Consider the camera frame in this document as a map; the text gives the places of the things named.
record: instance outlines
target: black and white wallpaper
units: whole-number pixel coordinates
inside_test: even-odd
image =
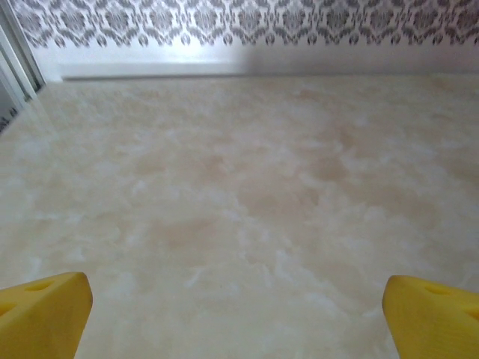
[[[33,47],[479,44],[479,0],[10,0]]]

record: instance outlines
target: yellow plastic part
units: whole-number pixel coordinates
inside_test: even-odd
[[[83,273],[0,291],[0,358],[72,359],[93,304]]]
[[[478,294],[393,276],[382,308],[401,359],[479,358]]]

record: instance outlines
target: damask wallpaper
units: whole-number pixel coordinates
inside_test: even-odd
[[[10,0],[35,48],[479,43],[479,0]]]

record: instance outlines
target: marble floor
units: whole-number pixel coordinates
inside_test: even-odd
[[[0,287],[84,271],[78,359],[397,358],[479,291],[479,76],[66,82],[0,136]]]

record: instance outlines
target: wall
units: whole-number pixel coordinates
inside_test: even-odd
[[[479,0],[10,0],[47,81],[479,70]]]

